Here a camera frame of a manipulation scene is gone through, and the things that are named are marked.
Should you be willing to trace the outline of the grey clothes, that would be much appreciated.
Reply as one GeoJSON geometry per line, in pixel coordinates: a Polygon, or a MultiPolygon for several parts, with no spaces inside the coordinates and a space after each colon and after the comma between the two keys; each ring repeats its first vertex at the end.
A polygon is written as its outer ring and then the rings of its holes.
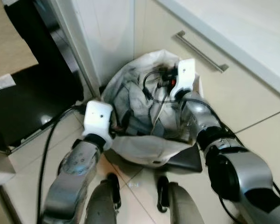
{"type": "Polygon", "coordinates": [[[171,100],[170,90],[157,88],[157,66],[126,66],[105,90],[104,99],[112,103],[117,118],[130,115],[127,132],[131,136],[161,136],[176,139],[182,136],[182,98],[171,100]]]}

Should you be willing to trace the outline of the white laundry bag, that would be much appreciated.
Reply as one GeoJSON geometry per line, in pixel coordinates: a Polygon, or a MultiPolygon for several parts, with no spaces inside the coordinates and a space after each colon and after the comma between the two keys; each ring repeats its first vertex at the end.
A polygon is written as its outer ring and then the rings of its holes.
{"type": "MultiPolygon", "coordinates": [[[[158,50],[150,53],[143,54],[142,56],[132,60],[131,62],[125,64],[121,69],[126,66],[138,67],[140,66],[157,66],[158,64],[165,64],[167,66],[174,66],[183,60],[174,53],[167,50],[158,50]]],[[[113,79],[119,74],[119,71],[110,79],[106,85],[104,91],[102,92],[101,98],[104,102],[105,90],[114,85],[113,79]]],[[[187,149],[193,145],[193,137],[190,136],[190,117],[191,113],[188,109],[189,102],[187,102],[187,97],[199,96],[200,92],[200,77],[197,74],[197,79],[194,81],[194,90],[187,93],[182,98],[182,119],[183,119],[183,133],[182,136],[176,139],[166,139],[161,136],[131,136],[131,135],[116,135],[112,149],[119,154],[119,156],[125,158],[130,162],[136,164],[142,164],[144,166],[159,167],[163,166],[179,152],[187,149]]]]}

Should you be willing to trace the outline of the beige cabinet front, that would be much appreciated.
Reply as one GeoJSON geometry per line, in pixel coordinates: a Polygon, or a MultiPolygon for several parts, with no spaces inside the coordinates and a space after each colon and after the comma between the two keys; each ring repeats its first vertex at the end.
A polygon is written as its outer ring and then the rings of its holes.
{"type": "Polygon", "coordinates": [[[165,49],[180,58],[194,58],[202,81],[202,96],[234,132],[256,126],[256,133],[280,134],[280,94],[255,73],[198,34],[157,0],[134,0],[134,56],[165,49]],[[229,68],[220,73],[195,51],[179,41],[184,38],[229,68]]]}

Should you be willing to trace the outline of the white appliance side panel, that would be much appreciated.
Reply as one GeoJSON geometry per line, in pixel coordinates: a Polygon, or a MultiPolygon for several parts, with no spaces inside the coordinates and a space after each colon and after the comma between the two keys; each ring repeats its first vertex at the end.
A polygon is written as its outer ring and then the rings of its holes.
{"type": "Polygon", "coordinates": [[[82,76],[84,98],[134,56],[134,0],[49,0],[82,76]]]}

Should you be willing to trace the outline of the dark grey flat board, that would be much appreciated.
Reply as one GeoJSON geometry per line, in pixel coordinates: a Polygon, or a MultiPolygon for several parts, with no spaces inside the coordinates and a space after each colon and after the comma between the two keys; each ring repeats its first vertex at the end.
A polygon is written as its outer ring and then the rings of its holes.
{"type": "Polygon", "coordinates": [[[203,163],[198,145],[184,149],[175,156],[172,156],[172,158],[161,167],[161,170],[176,174],[202,173],[203,163]]]}

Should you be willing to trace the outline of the grey left robot leg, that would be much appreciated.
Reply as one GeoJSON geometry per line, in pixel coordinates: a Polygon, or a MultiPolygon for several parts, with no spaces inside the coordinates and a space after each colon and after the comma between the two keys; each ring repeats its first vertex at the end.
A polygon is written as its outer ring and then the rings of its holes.
{"type": "Polygon", "coordinates": [[[115,173],[108,173],[90,196],[84,224],[117,224],[120,207],[118,177],[115,173]]]}

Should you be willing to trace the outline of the grey robot leg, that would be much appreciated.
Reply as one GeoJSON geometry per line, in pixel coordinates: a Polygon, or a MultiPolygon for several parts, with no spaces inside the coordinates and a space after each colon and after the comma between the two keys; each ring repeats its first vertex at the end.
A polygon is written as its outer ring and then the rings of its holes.
{"type": "Polygon", "coordinates": [[[170,213],[170,224],[205,224],[189,192],[165,175],[157,179],[157,209],[170,213]]]}
{"type": "Polygon", "coordinates": [[[118,177],[115,173],[108,173],[90,196],[84,224],[117,224],[120,207],[118,177]]]}

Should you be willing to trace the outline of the grey right robot leg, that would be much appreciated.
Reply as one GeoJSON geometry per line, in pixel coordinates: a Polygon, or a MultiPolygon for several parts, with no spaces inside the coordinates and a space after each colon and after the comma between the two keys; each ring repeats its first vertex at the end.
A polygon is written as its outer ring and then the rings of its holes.
{"type": "Polygon", "coordinates": [[[165,175],[157,179],[157,209],[170,213],[170,224],[205,224],[189,192],[165,175]]]}

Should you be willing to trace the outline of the white paper label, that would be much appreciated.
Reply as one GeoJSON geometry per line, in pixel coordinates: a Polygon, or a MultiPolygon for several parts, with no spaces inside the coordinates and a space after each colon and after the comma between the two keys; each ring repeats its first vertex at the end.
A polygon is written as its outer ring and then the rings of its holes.
{"type": "Polygon", "coordinates": [[[4,88],[14,87],[16,85],[14,78],[10,73],[6,73],[0,77],[0,90],[4,88]]]}

